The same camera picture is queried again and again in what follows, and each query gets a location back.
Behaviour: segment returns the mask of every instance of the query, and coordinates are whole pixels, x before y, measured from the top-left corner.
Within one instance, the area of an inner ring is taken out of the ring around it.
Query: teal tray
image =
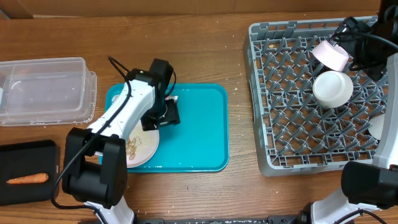
[[[105,110],[123,84],[106,94]],[[228,97],[217,84],[176,84],[181,123],[159,129],[154,156],[129,172],[218,172],[229,160]]]

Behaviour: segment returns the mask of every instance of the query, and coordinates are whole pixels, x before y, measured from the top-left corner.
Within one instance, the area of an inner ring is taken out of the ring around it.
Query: carrot
[[[49,179],[48,174],[39,173],[27,175],[25,177],[18,177],[15,179],[7,180],[8,184],[39,184],[44,183]]]

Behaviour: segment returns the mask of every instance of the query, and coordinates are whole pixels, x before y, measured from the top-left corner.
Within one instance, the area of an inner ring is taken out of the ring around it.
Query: clear plastic container
[[[82,58],[0,62],[0,125],[87,123],[96,92]]]

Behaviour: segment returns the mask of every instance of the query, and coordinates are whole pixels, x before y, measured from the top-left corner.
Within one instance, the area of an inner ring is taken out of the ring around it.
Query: dish rack
[[[243,45],[254,110],[260,171],[266,176],[316,174],[342,169],[348,161],[370,164],[378,140],[369,120],[383,114],[387,75],[374,82],[363,71],[343,70],[353,81],[350,100],[338,108],[318,105],[312,84],[327,70],[312,49],[344,19],[252,24]],[[377,17],[358,17],[373,25]]]

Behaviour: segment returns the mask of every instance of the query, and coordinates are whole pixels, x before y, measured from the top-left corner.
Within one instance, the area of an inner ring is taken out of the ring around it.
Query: wooden table
[[[228,92],[230,159],[219,173],[129,174],[125,193],[139,218],[239,218],[296,214],[308,202],[340,186],[341,172],[264,177],[257,167],[252,108],[242,45],[255,22],[368,16],[375,12],[308,12],[218,16],[140,16],[0,21],[0,61],[83,57],[98,76],[95,117],[107,90],[121,77],[112,55],[128,68],[149,69],[168,60],[180,83],[219,83]],[[0,127],[0,144],[53,139],[62,148],[76,125]],[[85,128],[87,124],[77,127]],[[77,203],[60,194],[64,205]],[[398,209],[377,212],[398,223]],[[49,201],[0,207],[0,223],[76,223],[94,219],[88,210],[59,210]],[[358,223],[375,223],[365,216]]]

